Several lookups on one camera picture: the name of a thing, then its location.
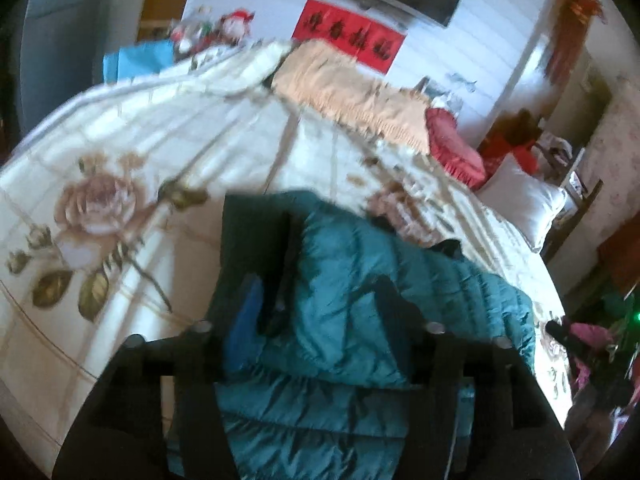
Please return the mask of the dark green puffer jacket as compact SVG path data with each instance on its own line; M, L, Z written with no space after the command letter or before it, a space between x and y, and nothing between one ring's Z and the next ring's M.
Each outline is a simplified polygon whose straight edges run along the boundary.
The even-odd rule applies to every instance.
M410 386L375 307L378 278L428 322L467 340L506 337L534 359L532 300L457 240L423 248L311 192L228 194L220 264L212 322L247 275L265 287L256 356L216 388L243 479L393 477Z

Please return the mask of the white square pillow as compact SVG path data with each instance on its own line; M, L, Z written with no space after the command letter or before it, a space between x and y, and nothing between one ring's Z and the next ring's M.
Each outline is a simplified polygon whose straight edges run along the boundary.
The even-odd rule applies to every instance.
M564 188L526 174L511 154L506 155L476 196L512 223L533 252L541 252L552 223L567 200Z

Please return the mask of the floral cream bed quilt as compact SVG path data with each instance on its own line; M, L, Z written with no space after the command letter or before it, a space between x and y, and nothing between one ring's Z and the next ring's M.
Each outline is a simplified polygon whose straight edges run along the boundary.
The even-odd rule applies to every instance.
M272 93L290 49L203 54L82 92L2 167L1 416L43 474L128 335L173 335L205 314L230 191L309 190L360 214L398 185L428 238L457 238L526 292L537 324L563 314L521 232L433 157Z

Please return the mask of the red heart-shaped pillow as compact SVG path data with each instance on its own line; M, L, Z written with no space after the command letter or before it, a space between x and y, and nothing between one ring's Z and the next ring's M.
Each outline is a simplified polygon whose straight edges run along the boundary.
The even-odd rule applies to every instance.
M444 108L429 107L425 111L425 125L432 157L451 177L471 190L480 188L487 180L484 160L460 136L454 115Z

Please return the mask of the cluttered wooden chair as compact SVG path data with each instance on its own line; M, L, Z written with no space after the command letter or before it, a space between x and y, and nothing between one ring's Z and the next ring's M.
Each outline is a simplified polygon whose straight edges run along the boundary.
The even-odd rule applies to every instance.
M532 176L564 188L568 199L560 218L552 224L552 243L560 244L577 228L603 188L601 180L587 184L578 172L586 150L574 148L567 140L544 130L526 108L515 114L501 114L478 152L488 172L495 171L498 161L511 153L524 162L524 169Z

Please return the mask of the orange folded blanket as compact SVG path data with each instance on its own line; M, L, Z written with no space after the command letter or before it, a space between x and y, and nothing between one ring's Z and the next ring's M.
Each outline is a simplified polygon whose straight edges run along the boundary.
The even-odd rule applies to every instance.
M353 58L323 40L296 47L274 74L272 88L362 134L431 153L425 119L431 100L361 73Z

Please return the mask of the santa plush toy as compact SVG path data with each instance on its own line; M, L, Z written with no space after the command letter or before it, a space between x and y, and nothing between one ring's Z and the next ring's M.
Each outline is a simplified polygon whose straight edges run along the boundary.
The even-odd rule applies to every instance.
M250 34L250 23L255 13L238 9L222 16L217 29L220 40L226 44L239 44Z

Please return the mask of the red calligraphy wall banner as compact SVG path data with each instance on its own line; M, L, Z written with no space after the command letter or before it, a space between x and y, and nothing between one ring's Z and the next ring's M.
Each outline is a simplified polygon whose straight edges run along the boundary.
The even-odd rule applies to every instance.
M292 38L298 41L322 39L357 62L387 74L406 35L339 6L307 0Z

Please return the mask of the red hanging wall ornament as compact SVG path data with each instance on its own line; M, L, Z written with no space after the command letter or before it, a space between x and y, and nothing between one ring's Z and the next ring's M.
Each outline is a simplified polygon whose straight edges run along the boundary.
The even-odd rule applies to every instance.
M600 0L560 0L552 29L551 53L544 68L550 84L565 84L570 78L593 18L603 18Z

